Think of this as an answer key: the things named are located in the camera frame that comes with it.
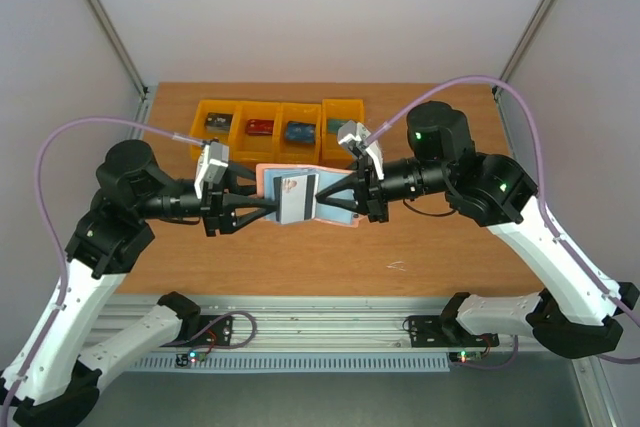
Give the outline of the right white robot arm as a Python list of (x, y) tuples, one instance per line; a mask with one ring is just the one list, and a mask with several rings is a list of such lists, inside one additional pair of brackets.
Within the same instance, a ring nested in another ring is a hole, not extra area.
[(634, 308), (638, 288), (609, 278), (586, 258), (514, 159), (476, 150), (463, 112), (438, 101), (413, 108), (407, 116), (412, 156), (394, 162), (365, 148), (366, 136), (356, 122), (341, 128), (340, 141), (356, 162), (345, 178), (317, 193), (318, 203), (385, 222), (392, 202), (441, 194), (453, 213), (508, 245), (543, 285), (515, 297), (456, 293), (436, 321), (409, 319), (414, 344), (436, 339), (460, 348), (483, 336), (507, 335), (532, 338), (568, 359), (611, 359), (623, 334), (617, 316)]

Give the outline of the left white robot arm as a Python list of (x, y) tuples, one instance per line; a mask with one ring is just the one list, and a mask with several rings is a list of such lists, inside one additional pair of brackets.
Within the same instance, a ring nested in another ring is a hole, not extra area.
[(152, 221), (200, 224), (215, 236), (275, 211), (275, 202), (257, 196), (254, 173), (231, 162), (225, 145), (209, 144), (195, 179), (174, 179), (148, 143), (126, 140), (108, 151), (96, 177), (98, 191), (63, 251), (50, 304), (1, 374), (3, 424), (76, 426), (105, 388), (152, 350), (229, 343), (194, 301), (170, 292), (131, 326), (85, 346), (102, 308), (153, 241)]

